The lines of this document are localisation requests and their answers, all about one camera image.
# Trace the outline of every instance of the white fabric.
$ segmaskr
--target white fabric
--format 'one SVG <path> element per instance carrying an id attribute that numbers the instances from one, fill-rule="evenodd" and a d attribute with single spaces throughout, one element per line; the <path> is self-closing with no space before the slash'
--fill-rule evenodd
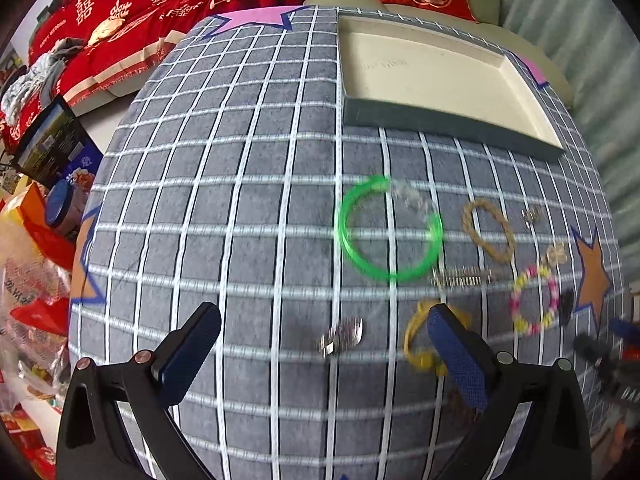
<path id="1" fill-rule="evenodd" d="M 604 183 L 628 282 L 640 278 L 640 43 L 611 0 L 502 0 L 576 91 L 572 116 Z"/>
<path id="2" fill-rule="evenodd" d="M 6 122 L 9 126 L 18 123 L 18 117 L 24 104 L 34 93 L 36 93 L 49 75 L 49 70 L 56 62 L 52 54 L 46 52 L 31 65 L 25 75 L 21 75 L 2 96 L 0 107 L 6 115 Z"/>

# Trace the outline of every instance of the red blanket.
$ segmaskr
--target red blanket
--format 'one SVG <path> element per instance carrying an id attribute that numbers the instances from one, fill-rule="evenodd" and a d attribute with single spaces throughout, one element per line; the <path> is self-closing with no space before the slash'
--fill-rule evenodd
<path id="1" fill-rule="evenodd" d="M 103 20 L 124 18 L 125 25 L 108 40 L 87 47 L 66 67 L 55 87 L 71 105 L 91 94 L 159 64 L 171 49 L 203 18 L 233 10 L 298 5 L 303 0 L 64 0 L 35 35 L 30 64 L 62 38 L 88 40 Z M 25 129 L 40 112 L 34 95 L 27 102 L 15 128 L 0 129 L 7 151 L 17 146 Z"/>

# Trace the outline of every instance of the blue jar lid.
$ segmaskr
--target blue jar lid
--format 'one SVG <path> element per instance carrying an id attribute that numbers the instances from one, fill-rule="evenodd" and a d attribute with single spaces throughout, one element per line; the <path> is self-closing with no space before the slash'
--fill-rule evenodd
<path id="1" fill-rule="evenodd" d="M 62 224 L 71 206 L 73 195 L 74 187 L 66 180 L 59 180 L 51 188 L 44 208 L 44 221 L 49 227 L 55 228 Z"/>

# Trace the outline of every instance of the green bangle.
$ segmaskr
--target green bangle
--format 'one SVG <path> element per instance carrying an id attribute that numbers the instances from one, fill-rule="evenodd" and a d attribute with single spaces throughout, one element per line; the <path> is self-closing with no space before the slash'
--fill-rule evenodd
<path id="1" fill-rule="evenodd" d="M 431 244 L 427 248 L 424 258 L 416 266 L 399 269 L 397 272 L 389 272 L 365 260 L 353 246 L 347 228 L 351 211 L 353 211 L 354 206 L 361 198 L 371 193 L 387 192 L 390 186 L 391 180 L 389 178 L 385 176 L 374 176 L 348 192 L 340 206 L 335 235 L 338 237 L 345 256 L 347 256 L 351 263 L 364 275 L 374 280 L 406 282 L 427 273 L 438 259 L 440 250 L 442 249 L 442 220 L 437 212 L 431 212 L 427 218 L 426 230 L 430 235 Z"/>

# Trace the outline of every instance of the screw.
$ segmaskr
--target screw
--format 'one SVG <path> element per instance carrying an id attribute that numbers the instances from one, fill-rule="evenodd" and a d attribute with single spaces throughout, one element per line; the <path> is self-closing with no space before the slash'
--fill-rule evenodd
<path id="1" fill-rule="evenodd" d="M 91 359 L 89 359 L 88 357 L 83 357 L 76 363 L 76 368 L 78 370 L 84 370 L 85 368 L 88 368 L 90 364 Z"/>
<path id="2" fill-rule="evenodd" d="M 573 368 L 573 365 L 569 359 L 560 358 L 558 359 L 558 367 L 565 372 L 569 372 Z"/>
<path id="3" fill-rule="evenodd" d="M 151 359 L 153 354 L 149 350 L 141 350 L 137 354 L 133 356 L 133 360 L 137 362 L 139 365 L 142 365 Z"/>
<path id="4" fill-rule="evenodd" d="M 496 356 L 498 362 L 503 365 L 510 365 L 513 363 L 513 356 L 509 352 L 498 352 Z"/>

